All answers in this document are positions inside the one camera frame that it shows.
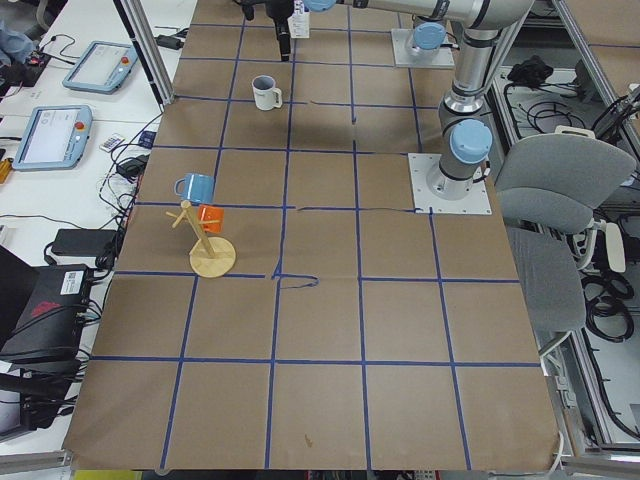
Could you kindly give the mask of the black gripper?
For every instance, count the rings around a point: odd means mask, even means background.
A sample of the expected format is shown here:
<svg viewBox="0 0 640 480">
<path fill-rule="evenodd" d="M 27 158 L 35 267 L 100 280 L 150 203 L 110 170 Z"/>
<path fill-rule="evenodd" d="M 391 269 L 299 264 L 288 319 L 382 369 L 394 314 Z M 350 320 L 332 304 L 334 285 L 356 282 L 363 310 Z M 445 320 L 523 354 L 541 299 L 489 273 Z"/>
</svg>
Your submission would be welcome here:
<svg viewBox="0 0 640 480">
<path fill-rule="evenodd" d="M 287 20 L 294 13 L 294 1 L 267 0 L 265 2 L 265 10 L 267 16 L 275 22 L 280 60 L 288 62 L 291 55 L 291 34 Z"/>
</svg>

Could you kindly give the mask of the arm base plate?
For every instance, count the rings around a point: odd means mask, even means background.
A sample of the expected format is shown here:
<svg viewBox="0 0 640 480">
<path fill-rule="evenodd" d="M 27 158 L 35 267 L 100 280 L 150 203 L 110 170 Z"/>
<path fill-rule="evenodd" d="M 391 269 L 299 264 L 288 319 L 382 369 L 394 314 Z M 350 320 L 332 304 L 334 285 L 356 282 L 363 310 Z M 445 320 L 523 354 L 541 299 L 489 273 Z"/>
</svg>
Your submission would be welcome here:
<svg viewBox="0 0 640 480">
<path fill-rule="evenodd" d="M 446 28 L 439 23 L 424 23 L 413 29 L 392 29 L 391 39 L 396 67 L 454 68 L 452 47 L 446 42 Z"/>
<path fill-rule="evenodd" d="M 416 212 L 435 215 L 491 215 L 481 165 L 477 165 L 470 179 L 452 180 L 441 172 L 440 157 L 440 154 L 408 154 Z"/>
</svg>

